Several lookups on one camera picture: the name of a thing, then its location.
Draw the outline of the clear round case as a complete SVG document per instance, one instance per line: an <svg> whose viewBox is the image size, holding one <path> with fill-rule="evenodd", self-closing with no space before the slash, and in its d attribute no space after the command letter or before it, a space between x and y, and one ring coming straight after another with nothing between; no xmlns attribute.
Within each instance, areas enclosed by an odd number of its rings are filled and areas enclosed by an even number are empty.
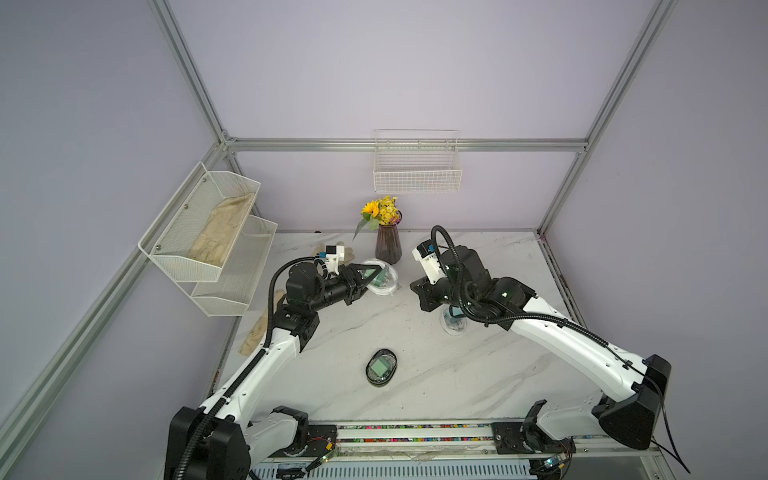
<svg viewBox="0 0 768 480"><path fill-rule="evenodd" d="M378 296L392 296L399 283L396 269L389 263L379 259L369 259L363 262L365 269L362 277L369 280L366 288Z"/></svg>
<svg viewBox="0 0 768 480"><path fill-rule="evenodd" d="M442 314L441 326L450 336L459 336L465 333L467 328L467 318L450 318L447 314L447 306Z"/></svg>

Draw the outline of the green charger plug front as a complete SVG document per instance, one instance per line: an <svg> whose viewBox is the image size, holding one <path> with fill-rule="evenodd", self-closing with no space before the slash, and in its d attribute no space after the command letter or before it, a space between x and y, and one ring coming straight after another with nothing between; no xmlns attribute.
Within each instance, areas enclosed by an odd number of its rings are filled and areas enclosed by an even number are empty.
<svg viewBox="0 0 768 480"><path fill-rule="evenodd" d="M385 378L390 375L391 364L386 358L379 357L375 359L373 363L370 365L370 370L374 377Z"/></svg>

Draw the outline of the green charger plug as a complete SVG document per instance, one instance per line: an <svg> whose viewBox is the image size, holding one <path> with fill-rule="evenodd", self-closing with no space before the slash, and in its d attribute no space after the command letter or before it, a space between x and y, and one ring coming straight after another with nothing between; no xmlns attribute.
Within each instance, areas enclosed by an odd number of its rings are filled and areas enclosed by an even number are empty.
<svg viewBox="0 0 768 480"><path fill-rule="evenodd" d="M370 365L370 370L374 377L385 378L390 375L391 364L386 358L379 357L375 359L373 363Z"/></svg>
<svg viewBox="0 0 768 480"><path fill-rule="evenodd" d="M370 286L377 287L377 288L383 288L389 283L388 280L388 273L386 270L382 269L370 282Z"/></svg>

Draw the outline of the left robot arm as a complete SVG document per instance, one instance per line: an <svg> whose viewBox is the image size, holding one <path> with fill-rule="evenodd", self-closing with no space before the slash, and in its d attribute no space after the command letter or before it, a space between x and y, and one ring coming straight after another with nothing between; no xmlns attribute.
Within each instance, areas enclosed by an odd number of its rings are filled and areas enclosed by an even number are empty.
<svg viewBox="0 0 768 480"><path fill-rule="evenodd" d="M246 479L254 465L282 451L303 452L309 442L305 412L278 406L253 419L269 384L306 347L320 310L360 299L381 273L379 265L349 263L322 273L317 257L279 268L285 295L268 291L267 328L258 348L199 407L181 408L170 422L164 465L167 479Z"/></svg>

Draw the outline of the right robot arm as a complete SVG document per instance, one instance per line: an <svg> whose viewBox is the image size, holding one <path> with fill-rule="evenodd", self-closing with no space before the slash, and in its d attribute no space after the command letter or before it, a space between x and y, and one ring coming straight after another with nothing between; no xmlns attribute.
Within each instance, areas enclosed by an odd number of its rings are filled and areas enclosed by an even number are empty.
<svg viewBox="0 0 768 480"><path fill-rule="evenodd" d="M446 306L461 319L527 338L597 388L573 401L538 400L522 421L496 424L499 451L560 448L568 464L576 437L607 436L638 451L656 445L657 425L669 423L665 399L671 365L666 359L622 349L559 313L519 280L492 277L477 252L455 244L440 225L412 253L424 275L410 289L423 311Z"/></svg>

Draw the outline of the white fabric glove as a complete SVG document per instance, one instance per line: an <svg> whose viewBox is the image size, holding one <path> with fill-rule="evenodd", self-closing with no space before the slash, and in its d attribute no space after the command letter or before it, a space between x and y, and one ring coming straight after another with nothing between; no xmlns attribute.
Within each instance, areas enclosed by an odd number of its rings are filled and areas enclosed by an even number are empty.
<svg viewBox="0 0 768 480"><path fill-rule="evenodd" d="M343 242L337 242L335 244L318 244L315 247L313 256L335 258L342 263L351 262L355 258L353 249L346 246Z"/></svg>

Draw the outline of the dark ribbed vase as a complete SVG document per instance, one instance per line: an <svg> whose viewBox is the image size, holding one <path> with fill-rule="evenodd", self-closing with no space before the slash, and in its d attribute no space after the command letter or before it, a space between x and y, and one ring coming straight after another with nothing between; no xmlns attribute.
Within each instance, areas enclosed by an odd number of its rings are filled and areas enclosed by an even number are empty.
<svg viewBox="0 0 768 480"><path fill-rule="evenodd" d="M390 265L402 258L402 246L397 225L380 225L377 229L375 258Z"/></svg>

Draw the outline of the yellow flower bouquet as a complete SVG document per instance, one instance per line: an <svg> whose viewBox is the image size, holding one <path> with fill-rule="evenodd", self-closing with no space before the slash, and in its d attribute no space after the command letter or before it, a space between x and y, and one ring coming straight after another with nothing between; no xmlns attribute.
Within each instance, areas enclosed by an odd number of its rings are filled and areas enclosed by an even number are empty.
<svg viewBox="0 0 768 480"><path fill-rule="evenodd" d="M368 202L360 212L360 221L356 225L354 236L362 231L374 231L383 226L398 225L403 215L397 206L397 201L397 197L387 195Z"/></svg>

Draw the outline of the beige leather glove table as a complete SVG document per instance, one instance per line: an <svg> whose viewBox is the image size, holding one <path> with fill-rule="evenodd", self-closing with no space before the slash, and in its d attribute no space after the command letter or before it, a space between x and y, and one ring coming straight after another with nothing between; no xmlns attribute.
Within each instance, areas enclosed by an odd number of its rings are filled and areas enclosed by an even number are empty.
<svg viewBox="0 0 768 480"><path fill-rule="evenodd" d="M238 350L238 353L241 356L249 357L258 347L262 345L263 338L265 337L267 331L268 315L268 310L265 310L248 333L246 339Z"/></svg>

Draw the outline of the lower white mesh basket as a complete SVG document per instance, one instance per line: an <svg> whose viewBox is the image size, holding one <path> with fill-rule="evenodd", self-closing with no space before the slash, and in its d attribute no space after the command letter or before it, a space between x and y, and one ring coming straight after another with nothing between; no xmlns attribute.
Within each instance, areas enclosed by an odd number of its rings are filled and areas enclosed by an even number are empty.
<svg viewBox="0 0 768 480"><path fill-rule="evenodd" d="M275 222L249 215L219 280L198 283L191 300L208 317L242 316L253 299L277 231Z"/></svg>

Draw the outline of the white mesh basket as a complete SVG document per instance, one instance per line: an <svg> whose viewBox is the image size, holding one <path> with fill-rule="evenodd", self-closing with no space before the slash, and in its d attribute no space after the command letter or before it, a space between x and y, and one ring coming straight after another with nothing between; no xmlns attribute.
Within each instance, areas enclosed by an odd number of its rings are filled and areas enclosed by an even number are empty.
<svg viewBox="0 0 768 480"><path fill-rule="evenodd" d="M214 207L228 197L255 193L257 198L260 187L258 181L229 171L211 171L198 163L141 237L139 251L174 282L218 281L224 266L192 260L187 253Z"/></svg>
<svg viewBox="0 0 768 480"><path fill-rule="evenodd" d="M198 283L191 300L208 317L242 316L253 299L277 231L275 222L249 215L219 280Z"/></svg>

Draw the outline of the beige glove in basket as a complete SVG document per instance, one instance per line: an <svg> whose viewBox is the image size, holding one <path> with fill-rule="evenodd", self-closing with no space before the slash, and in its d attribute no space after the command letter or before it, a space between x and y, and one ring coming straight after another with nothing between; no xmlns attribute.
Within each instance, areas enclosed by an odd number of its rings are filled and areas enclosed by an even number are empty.
<svg viewBox="0 0 768 480"><path fill-rule="evenodd" d="M255 193L228 197L214 207L187 257L223 267L255 198Z"/></svg>

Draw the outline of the upper white mesh basket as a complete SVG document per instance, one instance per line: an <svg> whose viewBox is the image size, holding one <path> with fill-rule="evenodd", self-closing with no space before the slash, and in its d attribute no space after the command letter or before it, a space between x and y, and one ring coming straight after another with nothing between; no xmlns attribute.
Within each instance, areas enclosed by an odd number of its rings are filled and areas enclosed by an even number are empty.
<svg viewBox="0 0 768 480"><path fill-rule="evenodd" d="M257 198L260 187L258 181L229 171L211 171L198 163L141 237L139 251L174 282L218 281L224 266L192 260L187 253L214 207L228 197L255 193Z"/></svg>

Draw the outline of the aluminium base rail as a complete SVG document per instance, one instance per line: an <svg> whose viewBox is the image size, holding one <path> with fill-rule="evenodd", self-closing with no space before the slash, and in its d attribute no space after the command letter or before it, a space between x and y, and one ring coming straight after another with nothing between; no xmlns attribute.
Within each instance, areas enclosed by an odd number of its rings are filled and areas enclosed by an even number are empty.
<svg viewBox="0 0 768 480"><path fill-rule="evenodd" d="M521 419L372 420L311 422L307 445L298 453L279 450L270 460L310 461L330 452L334 459L431 460L490 457L577 459L659 457L652 447L633 450L605 435L546 440L524 432Z"/></svg>

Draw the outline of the aluminium cage frame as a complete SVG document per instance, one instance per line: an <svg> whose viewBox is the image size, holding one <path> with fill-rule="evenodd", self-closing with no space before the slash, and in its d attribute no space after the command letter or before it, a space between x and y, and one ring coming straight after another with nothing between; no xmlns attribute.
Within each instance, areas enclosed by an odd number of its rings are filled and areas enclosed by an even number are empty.
<svg viewBox="0 0 768 480"><path fill-rule="evenodd" d="M384 150L387 153L426 153L442 149L453 152L573 151L576 154L574 162L569 168L563 184L559 187L552 205L547 209L541 225L536 229L538 233L543 234L552 227L576 179L586 166L621 101L625 98L642 62L659 37L675 6L673 1L658 1L654 4L584 139L570 141L568 139L542 138L480 138L458 139L449 142L441 138L426 139L421 132L414 130L408 137L391 138L378 142L373 138L247 139L227 137L203 85L199 70L192 60L190 50L183 38L170 3L167 1L149 2L148 7L160 32L165 38L182 76L193 94L195 103L201 109L203 118L213 132L215 139L203 157L201 165L193 168L167 206L153 221L148 232L139 241L135 251L129 255L82 321L2 425L1 454L4 459L9 461L12 456L18 455L47 421L63 389L70 382L74 372L83 362L84 356L111 320L115 307L122 302L129 288L150 261L151 258L147 251L152 248L153 240L158 238L161 228L169 225L169 217L173 214L175 206L180 204L184 193L191 190L195 182L202 177L204 169L214 166L221 159L229 161L230 165L235 167L237 165L235 154L238 151L378 152Z"/></svg>

